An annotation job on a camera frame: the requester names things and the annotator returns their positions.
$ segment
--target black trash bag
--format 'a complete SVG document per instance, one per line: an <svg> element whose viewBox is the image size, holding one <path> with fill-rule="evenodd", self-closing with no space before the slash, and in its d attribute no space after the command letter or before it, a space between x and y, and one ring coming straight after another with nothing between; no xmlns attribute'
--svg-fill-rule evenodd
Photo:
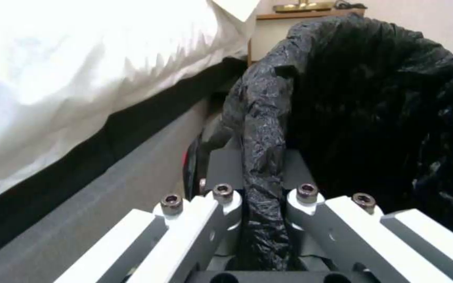
<svg viewBox="0 0 453 283"><path fill-rule="evenodd" d="M370 193L453 231L453 55L419 32L353 14L297 24L237 81L223 127L243 149L239 269L290 267L286 147L325 197Z"/></svg>

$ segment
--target mattress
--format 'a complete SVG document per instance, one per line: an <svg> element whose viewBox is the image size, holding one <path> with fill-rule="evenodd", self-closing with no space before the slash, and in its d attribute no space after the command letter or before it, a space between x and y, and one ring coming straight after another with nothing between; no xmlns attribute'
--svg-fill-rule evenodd
<svg viewBox="0 0 453 283"><path fill-rule="evenodd" d="M237 54L254 29L208 0L14 8L0 21L0 194L110 114Z"/></svg>

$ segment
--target white metal bar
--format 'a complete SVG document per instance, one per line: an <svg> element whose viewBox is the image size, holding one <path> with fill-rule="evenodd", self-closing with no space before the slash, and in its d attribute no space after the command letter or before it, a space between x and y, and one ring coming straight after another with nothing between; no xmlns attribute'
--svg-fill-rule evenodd
<svg viewBox="0 0 453 283"><path fill-rule="evenodd" d="M226 229L222 206L194 197L128 283L184 282L190 272L207 268Z"/></svg>
<svg viewBox="0 0 453 283"><path fill-rule="evenodd" d="M55 283L120 282L144 259L165 231L163 217L133 209Z"/></svg>
<svg viewBox="0 0 453 283"><path fill-rule="evenodd" d="M453 279L453 233L416 209L385 215L381 223Z"/></svg>

